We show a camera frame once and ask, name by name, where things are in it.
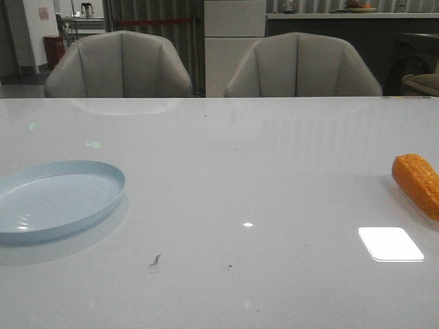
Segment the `gray chair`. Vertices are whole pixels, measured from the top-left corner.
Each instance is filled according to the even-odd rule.
[[[189,97],[191,79],[169,40],[118,31],[81,38],[45,83],[46,97]]]
[[[225,97],[381,96],[379,82],[348,42],[287,33],[250,48]]]

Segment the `kettle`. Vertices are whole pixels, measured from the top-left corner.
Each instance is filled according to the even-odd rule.
[[[91,15],[94,15],[93,5],[91,3],[89,3],[89,2],[81,3],[81,13],[84,13],[84,8],[85,8],[85,17],[86,18],[90,17],[90,8],[91,8]]]

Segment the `bowl of fruit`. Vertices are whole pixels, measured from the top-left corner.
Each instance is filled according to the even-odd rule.
[[[357,0],[348,0],[346,2],[346,9],[350,12],[374,12],[376,10],[369,2],[362,3]]]

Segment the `light blue plate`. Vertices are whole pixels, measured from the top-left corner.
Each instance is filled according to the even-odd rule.
[[[117,207],[124,185],[118,168],[87,160],[0,178],[0,241],[33,243],[82,230]]]

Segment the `floor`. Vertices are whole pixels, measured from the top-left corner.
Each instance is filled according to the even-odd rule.
[[[0,98],[43,98],[50,72],[14,74],[0,78]]]

